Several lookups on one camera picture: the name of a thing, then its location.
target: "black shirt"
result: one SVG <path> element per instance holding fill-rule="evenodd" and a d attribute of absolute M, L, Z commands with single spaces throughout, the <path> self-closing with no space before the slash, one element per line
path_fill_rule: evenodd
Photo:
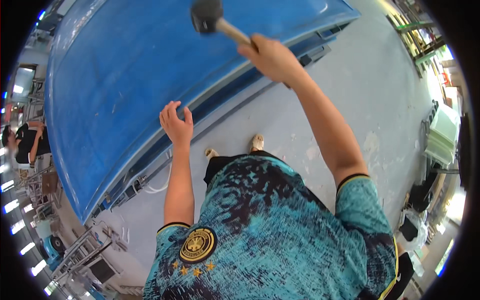
<path fill-rule="evenodd" d="M 28 124 L 25 123 L 18 130 L 15 135 L 16 140 L 21 140 L 18 144 L 18 153 L 15 159 L 19 164 L 30 163 L 30 151 L 35 142 L 36 130 L 28 129 Z M 38 147 L 36 156 L 50 153 L 50 145 L 48 144 L 47 130 L 43 131 L 43 138 L 38 140 Z"/>

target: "foot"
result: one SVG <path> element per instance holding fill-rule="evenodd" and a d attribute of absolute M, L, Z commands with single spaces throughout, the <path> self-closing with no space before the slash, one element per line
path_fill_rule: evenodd
<path fill-rule="evenodd" d="M 264 149 L 264 136 L 257 133 L 252 139 L 252 146 L 250 152 L 259 151 Z"/>
<path fill-rule="evenodd" d="M 208 161 L 210 161 L 210 159 L 212 157 L 216 157 L 216 156 L 220 156 L 220 155 L 218 155 L 218 152 L 215 151 L 214 149 L 208 148 L 208 149 L 205 150 L 205 156 L 207 157 Z"/>

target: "wheel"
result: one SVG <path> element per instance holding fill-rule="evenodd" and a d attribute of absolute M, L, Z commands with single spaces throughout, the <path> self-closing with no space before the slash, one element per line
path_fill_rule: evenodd
<path fill-rule="evenodd" d="M 63 242 L 60 240 L 60 238 L 52 237 L 51 242 L 52 242 L 53 248 L 57 250 L 58 253 L 63 252 L 64 250 Z"/>

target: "white hose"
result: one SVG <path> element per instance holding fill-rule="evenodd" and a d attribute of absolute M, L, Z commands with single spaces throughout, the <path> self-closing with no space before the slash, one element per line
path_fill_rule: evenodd
<path fill-rule="evenodd" d="M 172 150 L 171 149 L 168 150 L 168 154 L 167 154 L 167 159 L 169 159 L 172 156 Z M 148 185 L 150 190 L 146 189 L 145 192 L 147 192 L 149 194 L 156 194 L 158 192 L 161 192 L 161 191 L 165 190 L 168 187 L 168 182 L 170 181 L 170 174 L 172 173 L 172 163 L 169 163 L 169 165 L 170 165 L 170 170 L 168 171 L 167 182 L 165 182 L 165 184 L 158 190 L 154 189 L 150 185 Z"/>

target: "hand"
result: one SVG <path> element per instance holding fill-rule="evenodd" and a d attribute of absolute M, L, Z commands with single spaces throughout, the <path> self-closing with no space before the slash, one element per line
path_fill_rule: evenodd
<path fill-rule="evenodd" d="M 38 126 L 37 129 L 36 129 L 36 135 L 35 137 L 38 139 L 43 139 L 43 128 L 44 126 Z"/>
<path fill-rule="evenodd" d="M 292 85 L 300 74 L 306 73 L 295 55 L 279 41 L 254 34 L 252 41 L 257 45 L 258 52 L 249 45 L 239 45 L 239 54 L 248 58 L 263 75 L 273 81 Z"/>
<path fill-rule="evenodd" d="M 170 101 L 170 103 L 165 105 L 165 108 L 160 112 L 160 124 L 174 147 L 190 148 L 190 141 L 193 136 L 192 112 L 187 107 L 184 107 L 185 121 L 180 120 L 177 116 L 177 108 L 180 104 L 180 101 Z"/>

